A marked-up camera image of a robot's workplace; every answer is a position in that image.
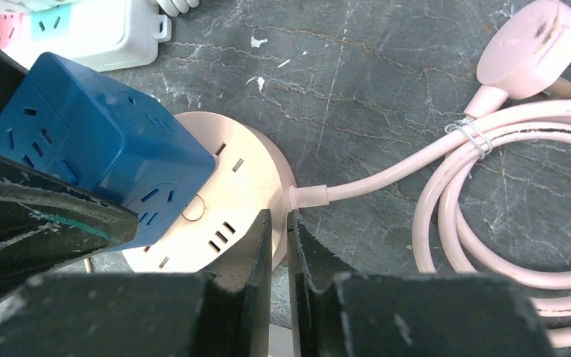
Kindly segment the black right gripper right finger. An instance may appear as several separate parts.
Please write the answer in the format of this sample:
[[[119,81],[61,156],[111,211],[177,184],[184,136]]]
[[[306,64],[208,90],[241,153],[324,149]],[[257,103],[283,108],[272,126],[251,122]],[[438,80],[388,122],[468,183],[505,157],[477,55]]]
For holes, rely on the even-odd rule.
[[[553,356],[530,300],[493,274],[365,274],[287,218],[296,356]]]

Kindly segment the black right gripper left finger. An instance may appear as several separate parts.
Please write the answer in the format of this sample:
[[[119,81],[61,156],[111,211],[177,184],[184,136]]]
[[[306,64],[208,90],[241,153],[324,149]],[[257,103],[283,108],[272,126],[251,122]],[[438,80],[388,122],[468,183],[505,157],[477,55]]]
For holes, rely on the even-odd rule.
[[[271,213],[192,274],[29,279],[0,323],[0,356],[266,356]]]

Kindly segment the dark blue cube socket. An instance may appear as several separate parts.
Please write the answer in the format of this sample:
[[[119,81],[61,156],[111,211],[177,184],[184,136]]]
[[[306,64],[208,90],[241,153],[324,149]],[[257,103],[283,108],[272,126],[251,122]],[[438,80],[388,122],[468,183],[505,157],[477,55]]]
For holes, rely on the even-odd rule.
[[[0,156],[136,213],[125,248],[162,238],[216,169],[154,97],[49,52],[0,114]]]

